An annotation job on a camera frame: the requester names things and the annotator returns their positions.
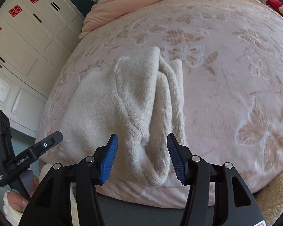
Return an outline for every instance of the blue gripper pad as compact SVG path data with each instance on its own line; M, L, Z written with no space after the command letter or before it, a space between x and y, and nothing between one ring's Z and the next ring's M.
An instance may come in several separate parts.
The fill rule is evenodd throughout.
M181 181L182 184L184 184L184 182L186 181L185 165L182 157L180 156L180 145L178 144L173 133L170 133L167 137L167 147L177 179Z
M106 153L105 156L103 157L103 161L101 164L101 174L100 174L100 181L103 184L110 176L114 158L117 152L117 148L118 148L117 135L112 134L106 146L107 146Z

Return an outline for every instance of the silver screw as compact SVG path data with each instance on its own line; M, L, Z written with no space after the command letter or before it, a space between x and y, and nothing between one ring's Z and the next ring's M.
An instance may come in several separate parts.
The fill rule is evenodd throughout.
M61 164L60 164L60 163L56 163L56 164L54 164L52 167L53 167L53 169L55 169L55 170L59 170L59 169L61 168Z
M199 162L200 161L200 157L197 156L197 155L193 155L192 156L192 161Z
M85 161L87 161L87 162L93 162L94 161L94 157L93 156L87 156L86 157L86 159L85 159Z
M232 165L231 163L227 162L227 163L225 164L225 167L228 168L228 169L232 169L232 168L233 168L233 165Z

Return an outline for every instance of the bed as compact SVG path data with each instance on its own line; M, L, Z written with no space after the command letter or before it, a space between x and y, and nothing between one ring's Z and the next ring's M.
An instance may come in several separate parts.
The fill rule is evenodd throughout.
M183 62L185 145L192 153L214 164L232 162L252 192L283 171L280 15L257 0L159 0L113 19L95 13L102 8L85 20L83 39L46 104L38 140L63 132L64 114L86 75L158 46L166 60ZM94 152L84 149L80 159L66 154L74 144L63 134L65 141L43 155L44 162L68 165ZM79 141L75 147L80 149ZM159 186L112 177L98 188L113 198L165 208L183 208L188 190L172 172Z

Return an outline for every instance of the hand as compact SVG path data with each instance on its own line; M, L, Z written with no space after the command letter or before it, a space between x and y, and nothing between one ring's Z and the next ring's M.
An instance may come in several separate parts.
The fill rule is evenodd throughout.
M33 193L37 189L40 182L39 182L39 179L36 176L34 176L32 179L32 183L33 183L33 189L32 189L32 192L30 192L29 194L30 197L32 197ZM26 200L24 197L22 197L21 195L19 195L18 193L14 191L9 191L7 193L7 199L11 207L19 212L24 212L28 204L28 200Z

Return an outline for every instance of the white wardrobe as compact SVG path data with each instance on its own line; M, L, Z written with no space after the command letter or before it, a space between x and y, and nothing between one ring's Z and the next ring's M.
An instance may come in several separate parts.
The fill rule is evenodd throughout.
M84 17L70 0L6 0L0 9L0 110L36 137L50 91L79 43Z

